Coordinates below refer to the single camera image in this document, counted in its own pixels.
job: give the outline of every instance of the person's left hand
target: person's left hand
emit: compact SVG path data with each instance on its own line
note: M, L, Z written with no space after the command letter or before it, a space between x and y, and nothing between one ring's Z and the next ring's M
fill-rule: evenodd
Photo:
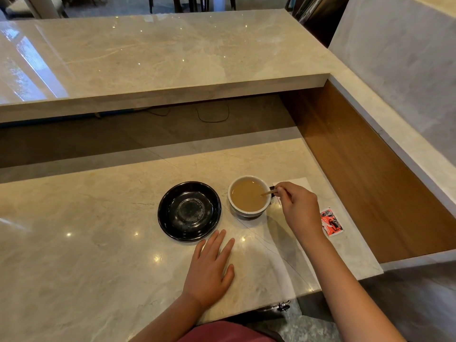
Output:
M234 266L230 264L225 276L223 269L234 245L232 238L219 254L226 231L214 231L209 240L198 242L185 279L183 294L196 299L204 311L219 301L234 279Z

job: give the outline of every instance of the cup rim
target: cup rim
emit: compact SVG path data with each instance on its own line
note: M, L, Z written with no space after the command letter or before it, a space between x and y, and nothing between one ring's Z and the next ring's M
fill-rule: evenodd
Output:
M243 213L243 214L246 214L246 215L256 215L256 214L259 214L259 213L261 213L261 212L263 212L264 210L267 209L267 207L268 207L269 204L271 203L271 195L270 195L270 194L267 195L268 199L266 199L265 205L264 205L261 209L259 209L259 210L257 210L257 211L244 211L244 210L241 210L241 209L239 209L239 208L233 203L233 201L231 200L231 188L232 188L232 186L233 186L237 181L239 181L240 179L244 179L244 178L247 178L247 177L256 179L256 180L257 180L258 182L260 182L260 183L263 185L263 187L266 189L265 192L269 191L269 186L268 186L268 184L265 183L265 181L262 180L262 179L260 179L259 177L254 176L254 175L242 175L242 176L240 176L240 177L234 179L234 180L231 182L231 184L229 185L229 187L228 187L228 200L229 200L231 206L232 206L236 211L239 211L239 212L241 212L241 213Z

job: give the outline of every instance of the red shirt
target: red shirt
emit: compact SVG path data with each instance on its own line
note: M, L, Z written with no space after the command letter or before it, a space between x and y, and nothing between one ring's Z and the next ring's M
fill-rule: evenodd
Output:
M213 322L200 325L178 342L275 342L273 339L242 325Z

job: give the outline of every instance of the hand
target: hand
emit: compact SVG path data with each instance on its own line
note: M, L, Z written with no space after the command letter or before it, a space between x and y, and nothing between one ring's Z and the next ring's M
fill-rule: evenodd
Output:
M234 245L232 238L219 254L220 245L226 231L218 230L206 240L198 242L185 279L183 294L191 295L206 311L219 301L227 292L234 279L234 266L230 264L225 276L223 270Z
M316 194L291 182L280 182L275 187L286 222L295 236L302 238L303 242L314 242L324 237Z

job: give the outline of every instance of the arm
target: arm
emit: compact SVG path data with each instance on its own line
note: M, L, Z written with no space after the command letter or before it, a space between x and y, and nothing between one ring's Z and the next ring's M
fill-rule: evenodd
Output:
M231 239L219 254L225 234L225 230L220 233L216 230L208 242L201 240L197 244L180 297L130 342L177 341L225 295L234 279L232 264L223 275L234 245L234 239Z
M290 182L276 188L286 221L311 261L343 340L405 342L323 234L316 195Z

